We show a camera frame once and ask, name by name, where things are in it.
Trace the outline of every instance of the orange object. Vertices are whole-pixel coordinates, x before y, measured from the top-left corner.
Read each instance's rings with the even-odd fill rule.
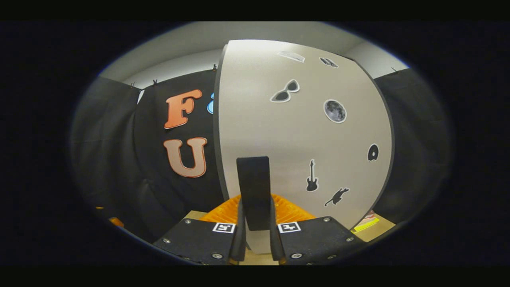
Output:
[[[122,221],[120,221],[117,217],[112,217],[109,219],[111,223],[117,225],[118,227],[124,227],[124,223],[122,223]]]
[[[285,198],[271,194],[276,210],[276,223],[287,223],[314,219],[315,216],[306,210],[286,200]],[[237,224],[237,209],[241,195],[231,198],[204,215],[200,220],[208,222],[222,222]]]

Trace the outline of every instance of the guitar sticker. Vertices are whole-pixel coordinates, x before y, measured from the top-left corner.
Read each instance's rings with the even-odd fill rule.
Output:
[[[379,156],[379,147],[374,143],[368,149],[368,161],[377,160]]]
[[[296,54],[293,52],[279,52],[278,55],[297,62],[304,63],[304,57],[301,56],[300,54]]]
[[[213,114],[213,104],[214,104],[214,101],[211,101],[208,105],[207,105],[207,111],[210,113],[210,114]]]
[[[273,103],[284,103],[290,101],[290,93],[299,91],[299,84],[296,80],[290,80],[285,88],[276,92],[269,100]]]
[[[338,68],[338,65],[336,65],[333,61],[331,61],[328,58],[319,58],[321,62],[326,66],[331,66],[333,68]]]
[[[314,177],[314,171],[315,171],[315,159],[312,159],[310,161],[310,176],[307,178],[308,192],[314,192],[319,188],[319,184],[317,184],[317,181],[319,179],[317,177]]]
[[[327,100],[324,103],[324,113],[333,123],[343,123],[347,117],[347,111],[344,106],[335,100]]]
[[[331,201],[333,201],[333,205],[336,205],[339,201],[342,200],[342,195],[348,191],[349,191],[348,188],[340,189],[335,193],[335,195],[333,195],[333,197],[328,202],[324,204],[324,206],[327,206],[327,204],[330,203]]]

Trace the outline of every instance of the yellow object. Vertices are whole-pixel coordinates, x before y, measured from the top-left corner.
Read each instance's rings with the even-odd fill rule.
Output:
[[[358,225],[358,226],[354,227],[354,231],[352,233],[356,234],[357,232],[360,232],[360,231],[362,231],[364,229],[367,229],[370,226],[376,224],[378,221],[379,221],[378,218],[374,218],[374,220],[372,220],[371,222],[367,222],[365,224]]]
[[[310,220],[315,218],[315,216],[311,215],[306,210],[286,200],[285,198],[274,194],[271,194],[271,196],[274,200],[277,224]],[[241,195],[238,195],[223,202],[221,205],[211,210],[211,212],[200,218],[200,220],[208,222],[237,224],[237,209],[240,199]]]
[[[112,217],[109,219],[111,223],[117,225],[118,227],[124,227],[124,223],[122,223],[122,221],[120,221],[117,217]]]
[[[371,226],[368,226],[360,231],[352,231],[355,232],[356,236],[364,242],[370,242],[395,227],[393,222],[390,222],[384,217],[376,213],[374,216],[378,219],[376,224],[372,224]]]

